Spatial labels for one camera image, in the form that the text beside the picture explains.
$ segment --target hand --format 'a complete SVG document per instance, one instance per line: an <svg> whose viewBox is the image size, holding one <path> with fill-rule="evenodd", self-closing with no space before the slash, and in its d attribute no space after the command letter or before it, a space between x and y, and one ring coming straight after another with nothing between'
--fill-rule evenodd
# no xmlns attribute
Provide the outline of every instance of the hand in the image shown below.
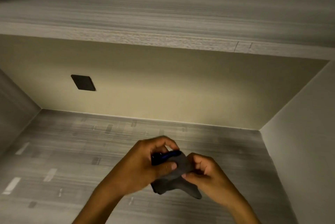
<svg viewBox="0 0 335 224"><path fill-rule="evenodd" d="M166 146L179 150L175 141L166 136L138 141L106 176L101 186L117 190L120 196L124 196L137 192L157 178L170 173L177 168L174 162L151 165L151 154L168 152Z"/></svg>
<svg viewBox="0 0 335 224"><path fill-rule="evenodd" d="M212 200L225 207L243 200L243 196L213 158L195 153L189 154L187 158L196 172L182 175L185 180L197 185Z"/></svg>

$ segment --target person's left hand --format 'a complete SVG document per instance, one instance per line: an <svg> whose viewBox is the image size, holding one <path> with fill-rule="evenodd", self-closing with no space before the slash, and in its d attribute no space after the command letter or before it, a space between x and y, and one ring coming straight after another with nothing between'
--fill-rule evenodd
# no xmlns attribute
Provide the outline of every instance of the person's left hand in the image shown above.
<svg viewBox="0 0 335 224"><path fill-rule="evenodd" d="M168 152L166 146L172 150L179 150L175 141L166 136L138 141L105 177L101 185L105 185L111 190L117 190L119 196L125 196L137 192L157 178L169 174L177 168L176 163L165 162L158 166L151 165L151 154Z"/></svg>

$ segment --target black wall switch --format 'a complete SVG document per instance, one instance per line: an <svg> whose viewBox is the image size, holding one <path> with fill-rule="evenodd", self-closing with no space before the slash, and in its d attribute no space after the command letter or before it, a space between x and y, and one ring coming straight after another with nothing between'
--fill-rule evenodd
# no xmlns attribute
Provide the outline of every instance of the black wall switch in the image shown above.
<svg viewBox="0 0 335 224"><path fill-rule="evenodd" d="M89 76L71 75L79 90L95 91L94 84Z"/></svg>

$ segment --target gray fabric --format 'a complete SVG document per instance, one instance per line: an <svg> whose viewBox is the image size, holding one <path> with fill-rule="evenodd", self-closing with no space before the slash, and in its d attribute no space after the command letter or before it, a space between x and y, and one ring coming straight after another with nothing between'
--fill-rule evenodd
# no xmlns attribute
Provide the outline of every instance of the gray fabric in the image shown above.
<svg viewBox="0 0 335 224"><path fill-rule="evenodd" d="M181 177L182 174L194 170L185 154L182 153L179 156L173 156L167 161L176 162L177 168L168 175L165 175L151 183L153 191L159 195L162 195L169 190L181 189L190 196L196 199L201 199L202 195L199 192L198 187Z"/></svg>

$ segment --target person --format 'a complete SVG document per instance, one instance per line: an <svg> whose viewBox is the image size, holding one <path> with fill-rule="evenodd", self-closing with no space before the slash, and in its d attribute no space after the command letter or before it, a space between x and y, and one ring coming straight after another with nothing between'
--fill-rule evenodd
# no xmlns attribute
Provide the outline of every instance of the person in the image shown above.
<svg viewBox="0 0 335 224"><path fill-rule="evenodd" d="M177 168L174 162L151 165L151 154L179 150L166 136L138 141L95 188L73 224L104 224L123 196L142 190L157 178ZM260 224L249 203L211 158L191 153L195 172L182 175L199 187L213 201L226 207L237 224Z"/></svg>

